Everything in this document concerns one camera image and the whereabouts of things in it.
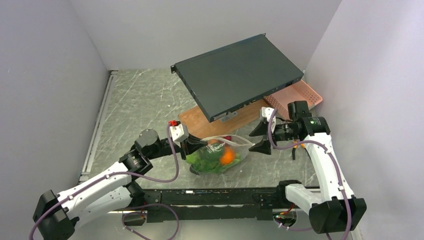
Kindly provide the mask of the clear zip top bag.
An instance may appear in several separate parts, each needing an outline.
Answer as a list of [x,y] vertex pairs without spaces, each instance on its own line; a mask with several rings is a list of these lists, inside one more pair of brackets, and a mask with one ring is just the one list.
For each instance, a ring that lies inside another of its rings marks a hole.
[[186,156],[185,162],[196,175],[219,175],[241,163],[254,144],[239,135],[218,135],[206,137],[206,142],[194,153]]

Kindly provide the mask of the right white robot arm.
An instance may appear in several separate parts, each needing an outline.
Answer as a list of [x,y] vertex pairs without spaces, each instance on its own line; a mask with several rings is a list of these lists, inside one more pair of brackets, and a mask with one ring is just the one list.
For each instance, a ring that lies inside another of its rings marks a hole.
[[289,103],[288,110],[289,121],[277,124],[275,108],[260,109],[260,122],[249,135],[261,136],[262,140],[249,151],[270,155],[273,149],[287,150],[303,145],[314,167],[319,192],[312,192],[298,180],[283,180],[276,188],[276,203],[282,208],[299,207],[308,215],[310,228],[315,233],[327,236],[342,233],[345,240],[357,227],[367,204],[355,196],[342,173],[326,119],[313,116],[305,100]]

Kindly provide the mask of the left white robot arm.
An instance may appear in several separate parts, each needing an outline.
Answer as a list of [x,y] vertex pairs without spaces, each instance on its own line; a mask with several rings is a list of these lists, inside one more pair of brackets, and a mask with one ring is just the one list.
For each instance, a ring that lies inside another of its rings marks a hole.
[[139,209],[144,203],[144,192],[135,182],[146,179],[152,169],[152,159],[172,155],[178,162],[207,145],[193,136],[182,123],[166,126],[167,137],[160,139],[153,129],[145,129],[130,150],[109,168],[91,179],[59,193],[44,192],[38,199],[33,214],[34,225],[29,239],[39,231],[45,240],[67,240],[82,226],[110,211]]

